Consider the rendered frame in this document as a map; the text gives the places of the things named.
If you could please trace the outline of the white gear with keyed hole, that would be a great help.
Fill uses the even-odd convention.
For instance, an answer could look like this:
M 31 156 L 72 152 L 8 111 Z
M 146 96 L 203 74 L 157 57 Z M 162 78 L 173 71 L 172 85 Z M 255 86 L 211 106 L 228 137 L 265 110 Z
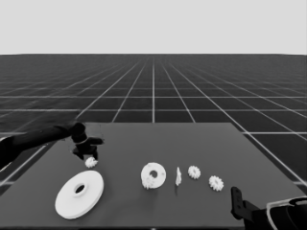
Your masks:
M 212 190 L 220 192 L 224 188 L 224 182 L 216 175 L 209 177 L 209 186 Z

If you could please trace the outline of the large thick white disc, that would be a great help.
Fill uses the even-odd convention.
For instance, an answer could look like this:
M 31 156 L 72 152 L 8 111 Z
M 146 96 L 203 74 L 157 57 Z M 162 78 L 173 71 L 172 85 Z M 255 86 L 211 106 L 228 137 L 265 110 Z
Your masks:
M 103 194 L 105 183 L 96 171 L 79 172 L 60 188 L 55 210 L 64 219 L 77 219 L 88 213 Z

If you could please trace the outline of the white round carrier with pins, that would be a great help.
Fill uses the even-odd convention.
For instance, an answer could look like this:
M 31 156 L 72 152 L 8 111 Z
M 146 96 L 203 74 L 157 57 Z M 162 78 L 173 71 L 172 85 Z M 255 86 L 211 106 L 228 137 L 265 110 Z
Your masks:
M 155 162 L 148 163 L 145 165 L 141 171 L 141 182 L 144 177 L 153 176 L 155 179 L 155 184 L 153 189 L 161 187 L 166 180 L 166 171 L 164 167 Z

